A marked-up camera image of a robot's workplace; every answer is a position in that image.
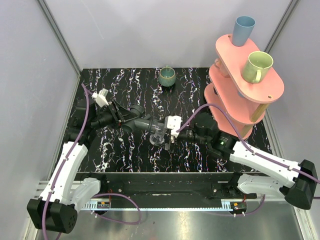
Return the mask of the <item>dark grey pipe tee fitting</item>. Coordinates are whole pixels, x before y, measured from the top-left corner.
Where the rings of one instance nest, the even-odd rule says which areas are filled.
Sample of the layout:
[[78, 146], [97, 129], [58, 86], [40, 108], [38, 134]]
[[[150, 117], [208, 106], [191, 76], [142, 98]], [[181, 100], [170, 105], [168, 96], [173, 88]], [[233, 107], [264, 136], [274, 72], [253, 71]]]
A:
[[137, 104], [133, 104], [129, 108], [129, 112], [133, 114], [133, 118], [121, 124], [124, 132], [132, 133], [136, 129], [147, 131], [154, 134], [157, 130], [158, 121], [153, 119], [150, 114], [145, 113], [145, 109]]

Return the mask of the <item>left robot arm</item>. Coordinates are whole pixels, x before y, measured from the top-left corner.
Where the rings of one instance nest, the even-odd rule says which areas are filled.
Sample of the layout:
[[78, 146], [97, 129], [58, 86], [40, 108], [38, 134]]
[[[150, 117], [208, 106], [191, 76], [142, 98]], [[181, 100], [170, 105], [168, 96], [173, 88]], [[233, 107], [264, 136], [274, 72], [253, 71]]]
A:
[[70, 233], [86, 203], [93, 196], [103, 198], [108, 193], [107, 179], [96, 173], [89, 174], [72, 190], [78, 168], [99, 129], [107, 126], [117, 129], [139, 117], [141, 113], [134, 107], [127, 110], [114, 100], [102, 108], [98, 108], [92, 99], [77, 103], [53, 175], [40, 196], [30, 199], [27, 204], [27, 212], [37, 229]]

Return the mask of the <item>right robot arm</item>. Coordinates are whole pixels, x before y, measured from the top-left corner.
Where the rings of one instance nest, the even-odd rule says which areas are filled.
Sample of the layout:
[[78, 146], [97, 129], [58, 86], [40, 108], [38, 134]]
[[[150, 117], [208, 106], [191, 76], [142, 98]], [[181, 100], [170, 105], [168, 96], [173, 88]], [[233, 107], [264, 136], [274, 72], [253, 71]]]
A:
[[206, 146], [215, 159], [225, 159], [257, 170], [263, 175], [237, 173], [227, 185], [228, 195], [243, 194], [280, 196], [297, 208], [310, 210], [319, 183], [315, 164], [304, 159], [291, 161], [264, 152], [234, 135], [218, 129], [217, 122], [202, 112], [194, 118], [193, 127], [181, 129], [182, 118], [169, 115], [164, 125], [170, 131], [170, 141], [194, 142]]

